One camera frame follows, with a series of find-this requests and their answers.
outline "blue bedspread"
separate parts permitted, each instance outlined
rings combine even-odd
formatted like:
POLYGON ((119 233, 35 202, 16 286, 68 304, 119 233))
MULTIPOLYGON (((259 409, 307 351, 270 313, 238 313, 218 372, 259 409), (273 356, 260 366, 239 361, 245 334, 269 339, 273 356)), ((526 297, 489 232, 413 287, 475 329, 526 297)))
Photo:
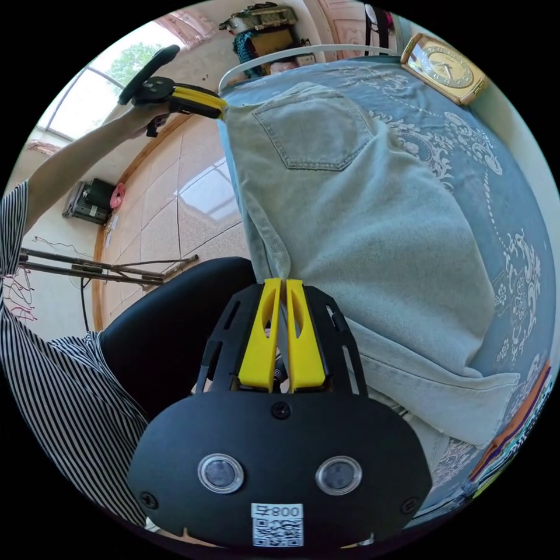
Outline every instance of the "blue bedspread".
MULTIPOLYGON (((495 292, 495 317, 471 367, 488 375, 521 374, 504 428, 549 357, 556 309, 556 279, 547 230, 515 160, 469 109, 457 107, 425 86, 393 57, 306 66, 234 85, 222 96, 236 106, 259 103, 300 82, 337 89, 383 120, 398 135, 404 149, 424 162, 454 195, 474 232, 495 292)), ((228 138, 224 126, 220 128, 236 190, 228 138)), ((483 453, 452 440, 434 474, 433 490, 422 511, 457 496, 483 453)))

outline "jeans back pocket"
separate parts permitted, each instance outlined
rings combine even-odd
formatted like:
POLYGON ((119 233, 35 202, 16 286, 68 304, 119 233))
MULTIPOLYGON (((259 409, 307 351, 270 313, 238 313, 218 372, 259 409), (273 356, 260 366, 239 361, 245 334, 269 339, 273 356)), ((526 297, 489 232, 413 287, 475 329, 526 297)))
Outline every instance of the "jeans back pocket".
POLYGON ((342 171, 373 139, 359 107, 313 86, 253 111, 288 169, 342 171))

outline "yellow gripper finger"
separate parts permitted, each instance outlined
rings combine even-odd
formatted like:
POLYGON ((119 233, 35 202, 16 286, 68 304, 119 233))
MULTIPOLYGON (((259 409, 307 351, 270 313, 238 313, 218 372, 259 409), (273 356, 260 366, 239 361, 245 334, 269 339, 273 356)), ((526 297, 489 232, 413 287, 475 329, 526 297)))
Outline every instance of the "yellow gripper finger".
POLYGON ((286 281, 286 303, 290 392, 319 388, 325 382, 325 369, 301 280, 286 281))
POLYGON ((176 87, 173 97, 200 103, 201 105, 206 105, 208 107, 212 107, 213 109, 219 109, 220 111, 223 111, 228 106, 227 102, 220 97, 210 95, 209 93, 198 92, 187 87, 176 87))
POLYGON ((281 287, 280 278, 271 278, 264 281, 257 315, 239 370, 241 385, 267 390, 269 393, 272 392, 274 385, 281 287), (269 320, 270 334, 267 338, 265 328, 269 320))

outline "light blue jeans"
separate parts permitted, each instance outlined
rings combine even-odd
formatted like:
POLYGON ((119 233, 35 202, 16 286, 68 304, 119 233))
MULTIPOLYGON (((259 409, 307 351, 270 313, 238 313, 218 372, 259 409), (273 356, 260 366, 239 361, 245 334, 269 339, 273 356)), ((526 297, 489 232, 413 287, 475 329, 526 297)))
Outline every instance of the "light blue jeans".
POLYGON ((432 468, 449 436, 487 446, 519 375, 468 367, 494 293, 453 196, 386 124, 323 86, 229 107, 224 121, 257 279, 297 278, 337 301, 371 396, 409 411, 432 468))

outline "gold clock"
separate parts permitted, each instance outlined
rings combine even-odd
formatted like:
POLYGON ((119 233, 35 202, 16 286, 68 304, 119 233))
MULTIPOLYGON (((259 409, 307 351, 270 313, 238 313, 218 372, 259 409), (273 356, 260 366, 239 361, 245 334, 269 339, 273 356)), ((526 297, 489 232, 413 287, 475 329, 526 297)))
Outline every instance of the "gold clock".
POLYGON ((468 105, 488 85, 484 73, 446 43, 417 33, 401 56, 402 67, 453 103, 468 105))

